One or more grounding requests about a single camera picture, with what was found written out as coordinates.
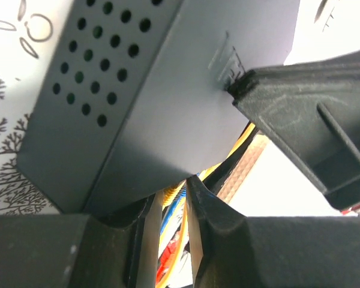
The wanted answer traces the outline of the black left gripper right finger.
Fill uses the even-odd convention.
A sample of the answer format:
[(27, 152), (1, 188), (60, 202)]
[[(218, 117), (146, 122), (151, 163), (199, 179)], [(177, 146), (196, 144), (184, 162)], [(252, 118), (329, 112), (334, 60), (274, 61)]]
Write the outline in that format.
[(360, 287), (360, 217), (246, 217), (187, 179), (194, 287)]

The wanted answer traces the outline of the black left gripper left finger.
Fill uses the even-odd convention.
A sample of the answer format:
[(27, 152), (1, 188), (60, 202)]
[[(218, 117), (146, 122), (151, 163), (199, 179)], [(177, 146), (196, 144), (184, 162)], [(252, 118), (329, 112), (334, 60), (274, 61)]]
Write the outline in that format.
[(154, 287), (163, 195), (100, 220), (0, 216), (0, 287)]

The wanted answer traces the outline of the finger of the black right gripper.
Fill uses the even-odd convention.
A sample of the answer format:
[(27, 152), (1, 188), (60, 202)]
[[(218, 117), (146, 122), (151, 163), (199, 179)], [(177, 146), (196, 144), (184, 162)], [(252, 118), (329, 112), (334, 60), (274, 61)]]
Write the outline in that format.
[(360, 50), (252, 69), (228, 92), (333, 208), (360, 203)]

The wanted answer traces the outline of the black network switch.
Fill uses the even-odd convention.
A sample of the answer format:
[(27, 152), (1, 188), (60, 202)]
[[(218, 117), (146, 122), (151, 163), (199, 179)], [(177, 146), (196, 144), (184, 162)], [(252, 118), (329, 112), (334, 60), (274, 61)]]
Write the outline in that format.
[(298, 1), (74, 1), (17, 167), (62, 212), (103, 216), (225, 159), (227, 87), (282, 64)]

